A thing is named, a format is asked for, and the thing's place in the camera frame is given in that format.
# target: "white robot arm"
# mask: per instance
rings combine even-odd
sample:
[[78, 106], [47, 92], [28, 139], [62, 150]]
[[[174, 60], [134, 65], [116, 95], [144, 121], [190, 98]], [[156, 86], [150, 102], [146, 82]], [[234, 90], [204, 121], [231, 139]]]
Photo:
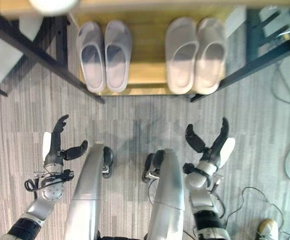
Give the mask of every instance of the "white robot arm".
[[46, 171], [35, 172], [34, 181], [30, 179], [25, 182], [26, 189], [34, 193], [34, 201], [9, 232], [0, 238], [1, 240], [34, 240], [52, 213], [54, 205], [62, 198], [64, 182], [74, 177], [70, 169], [63, 170], [63, 160], [73, 160], [82, 156], [87, 150], [88, 142], [85, 140], [80, 146], [61, 150], [60, 133], [64, 130], [64, 121], [68, 117], [61, 117], [53, 132], [44, 134], [43, 166]]
[[199, 240], [230, 240], [228, 232], [220, 222], [218, 211], [215, 206], [212, 193], [219, 184], [217, 181], [213, 189], [207, 188], [211, 185], [211, 178], [219, 168], [227, 162], [235, 146], [235, 139], [228, 138], [228, 121], [223, 118], [220, 135], [212, 147], [208, 148], [193, 130], [193, 125], [188, 125], [186, 140], [198, 153], [203, 153], [198, 165], [186, 163], [183, 171], [188, 174], [185, 179], [186, 187], [189, 189], [189, 201], [195, 218], [197, 236]]

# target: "wire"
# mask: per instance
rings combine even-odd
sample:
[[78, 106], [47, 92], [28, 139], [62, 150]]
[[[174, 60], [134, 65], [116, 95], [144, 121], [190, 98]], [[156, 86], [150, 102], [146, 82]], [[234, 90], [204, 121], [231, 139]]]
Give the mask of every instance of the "wire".
[[150, 199], [150, 194], [149, 194], [149, 192], [150, 192], [150, 187], [152, 186], [152, 184], [153, 184], [156, 180], [157, 180], [157, 179], [154, 179], [153, 181], [151, 181], [150, 184], [149, 184], [149, 186], [148, 186], [148, 189], [147, 189], [147, 196], [148, 196], [148, 199], [149, 199], [150, 205], [152, 205], [152, 206], [153, 206], [153, 202], [152, 202], [151, 199]]
[[[273, 78], [271, 79], [271, 88], [270, 88], [270, 90], [271, 90], [271, 93], [272, 93], [272, 95], [274, 96], [274, 98], [276, 98], [277, 100], [279, 100], [279, 101], [281, 101], [281, 102], [283, 102], [283, 103], [285, 103], [285, 104], [289, 104], [289, 105], [290, 105], [290, 101], [287, 101], [287, 100], [285, 100], [285, 99], [279, 97], [279, 96], [277, 95], [277, 93], [274, 91], [274, 78], [275, 78], [275, 75], [276, 75], [277, 73], [279, 73], [279, 75], [280, 75], [280, 77], [281, 77], [281, 80], [282, 80], [282, 82], [283, 82], [283, 84], [284, 84], [284, 86], [285, 86], [285, 89], [287, 90], [288, 95], [290, 96], [290, 87], [289, 87], [289, 85], [287, 84], [286, 78], [284, 77], [284, 75], [283, 75], [283, 73], [281, 72], [281, 69], [280, 69], [280, 65], [281, 65], [281, 63], [282, 63], [282, 62], [276, 64], [276, 70], [275, 70], [275, 72], [274, 72], [274, 76], [273, 76]], [[287, 161], [287, 160], [288, 160], [289, 154], [290, 154], [290, 147], [289, 147], [288, 150], [286, 151], [286, 154], [285, 154], [285, 157], [284, 157], [284, 171], [285, 171], [286, 176], [287, 176], [288, 179], [290, 180], [290, 174], [289, 174], [289, 172], [288, 172], [288, 170], [287, 170], [287, 164], [288, 164], [288, 161]]]
[[290, 239], [290, 233], [287, 233], [287, 232], [285, 232], [284, 230], [282, 230], [282, 227], [283, 227], [283, 225], [284, 225], [284, 215], [283, 215], [282, 211], [280, 210], [280, 208], [279, 208], [276, 204], [274, 204], [274, 203], [272, 203], [271, 201], [269, 201], [268, 198], [266, 197], [266, 195], [265, 195], [261, 190], [259, 190], [259, 189], [256, 188], [256, 187], [251, 187], [251, 186], [246, 186], [246, 187], [244, 187], [244, 189], [241, 191], [241, 197], [242, 197], [241, 205], [240, 205], [236, 210], [232, 211], [232, 212], [227, 216], [226, 222], [225, 222], [225, 224], [224, 224], [224, 228], [225, 228], [225, 229], [227, 228], [227, 223], [228, 223], [229, 218], [230, 218], [233, 214], [237, 213], [239, 210], [242, 209], [242, 207], [243, 207], [243, 205], [244, 205], [244, 203], [245, 203], [244, 192], [245, 192], [247, 189], [253, 189], [253, 190], [259, 192], [259, 193], [264, 197], [266, 203], [268, 203], [268, 204], [274, 206], [274, 207], [278, 210], [278, 212], [279, 212], [279, 214], [280, 214], [280, 216], [281, 216], [281, 224], [280, 224], [278, 230], [279, 230], [281, 233], [284, 233], [284, 234], [288, 235], [289, 237], [288, 237], [287, 240], [289, 240], [289, 239]]
[[61, 180], [61, 181], [53, 182], [53, 183], [50, 183], [48, 185], [45, 185], [45, 186], [42, 186], [42, 187], [39, 187], [39, 188], [30, 188], [29, 185], [28, 185], [28, 182], [29, 181], [32, 181], [32, 180], [31, 179], [28, 179], [28, 180], [25, 181], [25, 189], [27, 191], [29, 191], [29, 192], [32, 192], [32, 193], [34, 193], [34, 192], [36, 192], [38, 190], [44, 189], [46, 187], [49, 187], [51, 185], [58, 184], [58, 183], [63, 183], [64, 182], [64, 181]]
[[241, 205], [240, 205], [236, 210], [232, 211], [232, 212], [227, 216], [227, 219], [226, 219], [226, 221], [225, 221], [224, 228], [227, 228], [227, 223], [228, 223], [229, 218], [230, 218], [233, 214], [235, 214], [236, 212], [238, 212], [239, 210], [242, 209], [242, 207], [243, 207], [243, 205], [244, 205], [244, 203], [245, 203], [244, 192], [245, 192], [247, 189], [253, 189], [253, 190], [258, 191], [260, 194], [263, 195], [263, 197], [264, 197], [266, 203], [273, 205], [273, 206], [274, 206], [274, 207], [279, 211], [279, 213], [280, 213], [280, 215], [281, 215], [281, 219], [282, 219], [282, 222], [281, 222], [281, 224], [280, 224], [280, 226], [279, 226], [279, 228], [278, 228], [278, 229], [280, 230], [280, 229], [282, 228], [283, 224], [284, 224], [283, 213], [281, 212], [281, 210], [280, 210], [280, 209], [279, 209], [279, 208], [278, 208], [274, 203], [270, 202], [270, 201], [267, 199], [266, 195], [265, 195], [261, 190], [255, 188], [255, 187], [251, 187], [251, 186], [246, 186], [246, 187], [244, 187], [244, 189], [241, 191], [241, 196], [242, 196], [242, 202], [241, 202]]
[[[148, 196], [148, 199], [149, 199], [149, 202], [150, 204], [153, 206], [153, 202], [151, 201], [150, 199], [150, 188], [152, 186], [152, 184], [158, 179], [154, 179], [153, 181], [150, 182], [150, 184], [148, 185], [148, 189], [147, 189], [147, 196]], [[196, 240], [192, 235], [190, 235], [187, 231], [183, 230], [183, 233], [187, 234], [190, 238], [192, 238], [193, 240]]]
[[194, 240], [196, 240], [192, 235], [190, 235], [188, 232], [186, 232], [185, 230], [183, 230], [183, 232], [185, 233], [185, 234], [187, 234], [191, 239], [194, 239]]
[[193, 234], [194, 234], [195, 237], [197, 237], [196, 233], [195, 233], [195, 228], [197, 228], [197, 227], [196, 226], [193, 227]]
[[38, 179], [38, 181], [36, 181], [36, 179], [35, 179], [35, 183], [31, 179], [28, 179], [25, 181], [25, 189], [29, 192], [34, 193], [35, 199], [37, 199], [36, 197], [37, 197], [38, 190], [44, 189], [44, 188], [49, 187], [51, 185], [64, 183], [64, 182], [70, 181], [71, 179], [74, 178], [74, 172], [71, 171], [70, 169], [64, 170], [63, 173], [59, 173], [59, 172], [51, 173], [51, 172], [49, 172], [48, 174], [46, 174], [44, 179], [41, 181], [41, 187], [38, 187], [39, 179]]
[[223, 208], [223, 213], [222, 213], [222, 215], [221, 215], [219, 218], [223, 218], [224, 215], [226, 214], [226, 207], [225, 207], [225, 204], [224, 204], [224, 202], [221, 200], [221, 198], [219, 197], [219, 195], [218, 195], [217, 193], [214, 193], [214, 194], [215, 194], [215, 196], [216, 196], [216, 199], [220, 202], [221, 207]]

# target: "gray carpet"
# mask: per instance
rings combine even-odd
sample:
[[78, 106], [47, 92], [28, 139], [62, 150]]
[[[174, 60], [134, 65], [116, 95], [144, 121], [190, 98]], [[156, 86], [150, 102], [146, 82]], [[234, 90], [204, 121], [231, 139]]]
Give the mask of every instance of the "gray carpet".
[[[75, 49], [76, 30], [69, 27], [69, 68], [78, 75]], [[243, 26], [228, 40], [227, 71], [244, 65]], [[55, 55], [55, 41], [49, 48]], [[282, 71], [290, 85], [290, 57], [282, 63]], [[208, 145], [219, 134], [221, 119], [226, 116], [230, 135], [236, 147], [219, 174], [224, 176], [219, 195], [227, 212], [241, 201], [245, 186], [264, 191], [284, 213], [283, 229], [290, 232], [290, 181], [283, 170], [283, 158], [290, 146], [290, 106], [275, 100], [270, 81], [277, 92], [286, 96], [280, 76], [270, 66], [222, 91], [196, 103], [183, 96], [106, 97], [106, 104], [90, 97], [61, 80], [39, 64], [27, 62], [2, 85], [9, 97], [0, 96], [0, 236], [6, 233], [33, 195], [24, 188], [24, 181], [42, 168], [42, 138], [51, 131], [56, 120], [69, 114], [62, 141], [64, 149], [79, 145], [82, 140], [102, 141], [115, 153], [111, 179], [103, 180], [100, 231], [103, 236], [124, 236], [142, 239], [147, 233], [151, 206], [141, 182], [141, 172], [148, 153], [159, 148], [173, 148], [182, 163], [197, 163], [200, 156], [186, 144], [184, 131], [193, 123]], [[66, 184], [66, 194], [38, 240], [62, 240], [70, 198], [84, 156], [65, 163], [76, 173]], [[249, 191], [243, 209], [228, 222], [233, 240], [254, 239], [258, 224], [264, 218], [279, 223], [278, 212], [267, 205], [260, 194]], [[192, 232], [193, 217], [186, 197], [184, 229]]]

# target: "white slipper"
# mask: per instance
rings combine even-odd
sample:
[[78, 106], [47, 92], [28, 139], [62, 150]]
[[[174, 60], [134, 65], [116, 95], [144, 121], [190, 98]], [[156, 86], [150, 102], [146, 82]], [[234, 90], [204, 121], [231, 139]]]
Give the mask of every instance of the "white slipper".
[[125, 90], [129, 78], [132, 36], [119, 20], [110, 21], [105, 33], [107, 87], [116, 93]]
[[194, 64], [199, 43], [192, 18], [181, 17], [168, 27], [165, 39], [167, 82], [175, 94], [188, 92], [194, 81]]
[[104, 37], [99, 25], [88, 21], [77, 36], [77, 50], [87, 89], [99, 93], [106, 87]]
[[225, 27], [216, 18], [205, 18], [197, 29], [199, 50], [193, 90], [211, 94], [217, 90], [226, 58]]

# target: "shoe rack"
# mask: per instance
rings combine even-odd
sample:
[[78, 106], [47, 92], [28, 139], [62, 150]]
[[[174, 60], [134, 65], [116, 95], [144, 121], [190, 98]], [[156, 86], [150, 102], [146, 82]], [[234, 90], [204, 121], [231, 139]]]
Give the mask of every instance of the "shoe rack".
[[[233, 6], [284, 5], [290, 0], [81, 0], [69, 16], [77, 27], [96, 21], [103, 29], [110, 20], [122, 20], [133, 35], [133, 51], [127, 88], [109, 95], [168, 95], [165, 64], [165, 34], [169, 24], [179, 17], [192, 17], [199, 23], [205, 17], [225, 21]], [[0, 0], [0, 13], [6, 17], [33, 14], [29, 0]]]
[[[110, 20], [122, 20], [132, 33], [133, 50], [127, 88], [121, 93], [111, 92], [106, 88], [99, 93], [100, 95], [171, 95], [173, 93], [167, 86], [165, 63], [165, 35], [169, 24], [178, 17], [189, 16], [197, 23], [210, 16], [225, 21], [231, 11], [230, 6], [207, 5], [201, 8], [159, 6], [150, 10], [139, 8], [115, 12], [73, 13], [71, 17], [77, 27], [87, 21], [95, 21], [103, 32]], [[84, 81], [81, 70], [80, 79]]]

